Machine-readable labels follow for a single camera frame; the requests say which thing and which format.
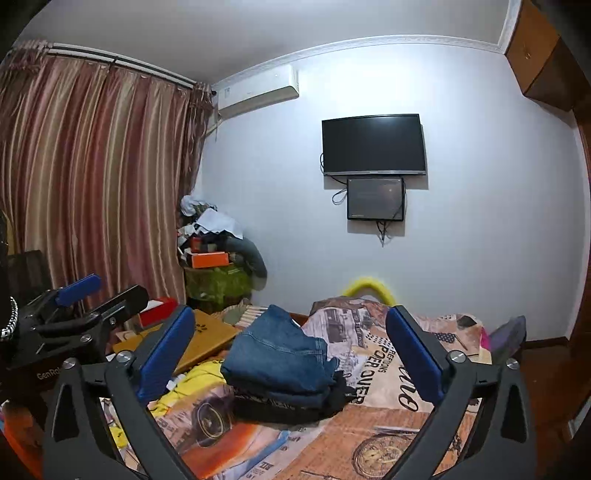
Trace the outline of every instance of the denim jeans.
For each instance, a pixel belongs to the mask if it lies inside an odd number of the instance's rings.
[[[221,372],[229,385],[253,394],[320,408],[339,364],[327,361],[326,353],[322,338],[307,336],[285,310],[271,305],[234,339]]]

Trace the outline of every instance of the wooden cabinet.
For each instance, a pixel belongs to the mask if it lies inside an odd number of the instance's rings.
[[[506,53],[523,94],[564,111],[571,110],[590,87],[556,29],[524,0]]]

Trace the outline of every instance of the wall-mounted air conditioner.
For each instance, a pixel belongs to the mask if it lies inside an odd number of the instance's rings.
[[[230,118],[299,96],[297,72],[291,65],[283,65],[224,88],[217,107],[222,118]]]

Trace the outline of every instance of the floor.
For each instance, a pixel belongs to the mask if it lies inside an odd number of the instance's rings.
[[[570,440],[567,421],[591,391],[591,358],[573,358],[557,345],[525,350],[521,371],[530,393],[538,445],[538,476]]]

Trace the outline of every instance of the ceiling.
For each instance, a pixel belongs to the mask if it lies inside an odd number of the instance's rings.
[[[52,0],[21,34],[217,82],[282,55],[378,35],[496,44],[509,0]]]

